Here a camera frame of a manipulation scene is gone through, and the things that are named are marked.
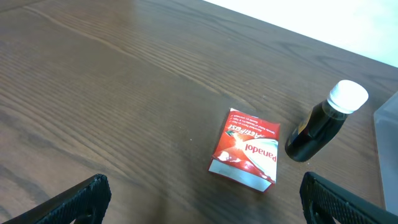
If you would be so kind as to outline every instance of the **brown wooden surface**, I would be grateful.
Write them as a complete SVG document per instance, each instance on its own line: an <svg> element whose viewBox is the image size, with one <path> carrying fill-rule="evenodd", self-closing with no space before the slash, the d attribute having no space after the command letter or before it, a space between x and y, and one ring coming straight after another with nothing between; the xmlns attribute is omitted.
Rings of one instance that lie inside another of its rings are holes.
<svg viewBox="0 0 398 224"><path fill-rule="evenodd" d="M0 222L96 173L113 193L104 223L304 223L308 170L383 207L372 120L398 69L203 1L0 9ZM290 160L287 136L342 79L368 102ZM229 107L282 124L265 195L206 171Z"/></svg>

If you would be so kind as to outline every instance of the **red and white box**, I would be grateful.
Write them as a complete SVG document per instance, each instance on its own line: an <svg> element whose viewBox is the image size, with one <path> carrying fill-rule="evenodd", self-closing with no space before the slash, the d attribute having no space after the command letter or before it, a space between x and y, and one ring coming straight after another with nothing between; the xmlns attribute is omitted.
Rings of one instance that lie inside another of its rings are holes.
<svg viewBox="0 0 398 224"><path fill-rule="evenodd" d="M265 192L276 183L279 126L231 109L209 171Z"/></svg>

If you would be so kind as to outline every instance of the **bottle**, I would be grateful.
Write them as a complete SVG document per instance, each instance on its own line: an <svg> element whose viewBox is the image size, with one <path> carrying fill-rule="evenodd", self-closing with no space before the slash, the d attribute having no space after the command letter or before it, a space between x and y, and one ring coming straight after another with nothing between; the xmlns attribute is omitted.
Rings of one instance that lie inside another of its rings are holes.
<svg viewBox="0 0 398 224"><path fill-rule="evenodd" d="M359 84L342 80L330 91L329 97L314 106L286 141L287 155L305 162L335 137L349 114L368 100L367 91Z"/></svg>

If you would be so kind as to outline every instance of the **wooden table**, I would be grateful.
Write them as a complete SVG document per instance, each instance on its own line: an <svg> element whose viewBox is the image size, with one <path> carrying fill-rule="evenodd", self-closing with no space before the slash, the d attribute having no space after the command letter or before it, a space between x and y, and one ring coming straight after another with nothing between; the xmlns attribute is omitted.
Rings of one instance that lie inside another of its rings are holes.
<svg viewBox="0 0 398 224"><path fill-rule="evenodd" d="M383 207L372 120L398 69L197 0L0 10L0 222L96 173L113 193L104 223L304 223L308 170ZM287 136L342 79L368 102L292 161ZM230 107L281 123L264 195L207 172Z"/></svg>

